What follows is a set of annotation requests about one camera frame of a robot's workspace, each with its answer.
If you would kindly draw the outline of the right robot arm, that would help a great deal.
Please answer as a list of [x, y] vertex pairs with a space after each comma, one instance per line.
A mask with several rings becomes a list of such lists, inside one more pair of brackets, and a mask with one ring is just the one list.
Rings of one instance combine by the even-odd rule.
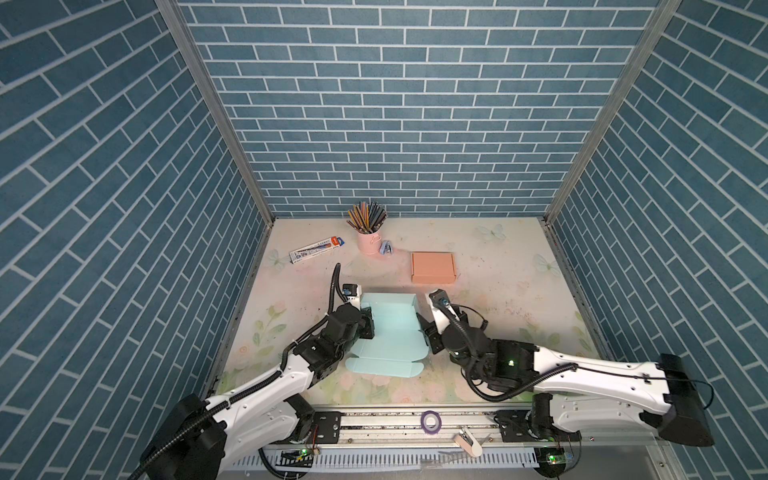
[[677, 356], [621, 363], [568, 355], [544, 346], [491, 339], [451, 310], [418, 319], [433, 353], [445, 352], [480, 399], [502, 403], [531, 394], [528, 429], [561, 440], [585, 428], [632, 428], [667, 442], [711, 447], [707, 404]]

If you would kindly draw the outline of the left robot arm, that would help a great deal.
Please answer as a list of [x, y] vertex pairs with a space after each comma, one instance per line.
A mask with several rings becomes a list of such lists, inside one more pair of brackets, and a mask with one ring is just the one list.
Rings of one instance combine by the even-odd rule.
[[333, 373], [359, 339], [374, 335], [370, 308], [338, 306], [289, 344], [279, 364], [248, 383], [179, 400], [132, 472], [134, 479], [214, 479], [221, 469], [276, 441], [299, 441], [315, 411], [303, 392]]

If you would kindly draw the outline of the orange paper box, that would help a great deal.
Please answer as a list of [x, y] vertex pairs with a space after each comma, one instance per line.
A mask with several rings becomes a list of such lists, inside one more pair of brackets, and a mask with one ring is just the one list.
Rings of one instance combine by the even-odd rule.
[[414, 284], [452, 284], [457, 273], [451, 252], [412, 252], [411, 281]]

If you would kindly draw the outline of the light blue paper box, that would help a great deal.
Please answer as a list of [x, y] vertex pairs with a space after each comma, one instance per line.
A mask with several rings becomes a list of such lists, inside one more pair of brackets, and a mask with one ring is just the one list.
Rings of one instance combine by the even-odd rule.
[[366, 375], [414, 378], [430, 353], [412, 293], [365, 293], [361, 306], [371, 310], [372, 339], [358, 339], [345, 360], [347, 370]]

